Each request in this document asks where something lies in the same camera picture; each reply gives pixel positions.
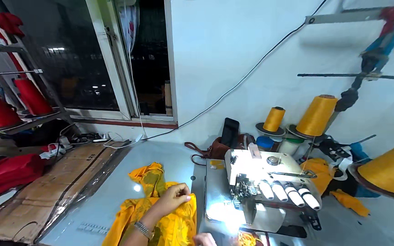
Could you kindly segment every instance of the blue container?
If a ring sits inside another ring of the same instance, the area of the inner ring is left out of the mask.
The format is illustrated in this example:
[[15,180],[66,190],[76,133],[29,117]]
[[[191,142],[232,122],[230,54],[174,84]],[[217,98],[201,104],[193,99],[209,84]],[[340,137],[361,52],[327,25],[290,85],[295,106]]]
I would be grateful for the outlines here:
[[260,151],[270,152],[274,144],[275,142],[270,137],[260,136],[256,139],[256,145]]

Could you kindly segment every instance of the blue lid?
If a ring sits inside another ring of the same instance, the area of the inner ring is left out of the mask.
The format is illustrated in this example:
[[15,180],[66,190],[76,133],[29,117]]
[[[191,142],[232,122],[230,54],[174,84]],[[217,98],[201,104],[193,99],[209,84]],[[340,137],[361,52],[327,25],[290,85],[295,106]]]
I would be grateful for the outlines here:
[[271,148],[275,142],[270,137],[260,136],[256,139],[256,145],[262,148]]

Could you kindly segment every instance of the hand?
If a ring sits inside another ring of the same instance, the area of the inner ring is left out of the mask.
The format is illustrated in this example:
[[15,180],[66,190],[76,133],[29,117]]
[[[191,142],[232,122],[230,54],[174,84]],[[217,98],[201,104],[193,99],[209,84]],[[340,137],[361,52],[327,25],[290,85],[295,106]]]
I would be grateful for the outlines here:
[[203,245],[203,246],[217,246],[215,243],[214,238],[212,237],[211,233],[200,233],[193,237],[194,244],[196,246]]
[[163,216],[171,214],[171,212],[182,203],[190,200],[191,197],[189,196],[189,188],[187,184],[181,183],[169,187],[150,210],[153,210],[159,218],[162,218]]

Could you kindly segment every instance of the bag strap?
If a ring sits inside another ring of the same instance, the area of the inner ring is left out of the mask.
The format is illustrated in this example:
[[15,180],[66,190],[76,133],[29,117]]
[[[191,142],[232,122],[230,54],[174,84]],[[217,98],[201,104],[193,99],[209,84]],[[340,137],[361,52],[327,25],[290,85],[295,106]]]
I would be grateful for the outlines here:
[[204,151],[204,150],[199,149],[194,143],[191,143],[191,142],[185,142],[185,147],[188,147],[194,151],[197,151],[204,156],[207,156],[207,154],[209,153],[209,151]]
[[200,163],[195,162],[194,159],[193,159],[194,156],[198,156],[198,157],[200,157],[200,158],[202,158],[202,159],[206,159],[204,156],[198,155],[198,154],[193,154],[193,155],[191,155],[191,161],[192,161],[194,164],[196,164],[196,165],[205,166],[204,164],[200,164]]

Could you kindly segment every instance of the cardboard box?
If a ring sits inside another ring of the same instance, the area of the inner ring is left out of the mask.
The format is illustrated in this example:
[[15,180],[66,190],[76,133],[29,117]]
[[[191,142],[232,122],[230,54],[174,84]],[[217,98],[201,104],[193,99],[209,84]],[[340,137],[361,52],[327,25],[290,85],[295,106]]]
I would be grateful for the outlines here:
[[29,184],[0,209],[0,240],[36,243],[53,223],[59,221],[59,216],[115,151],[101,143],[90,143],[65,154],[47,174]]

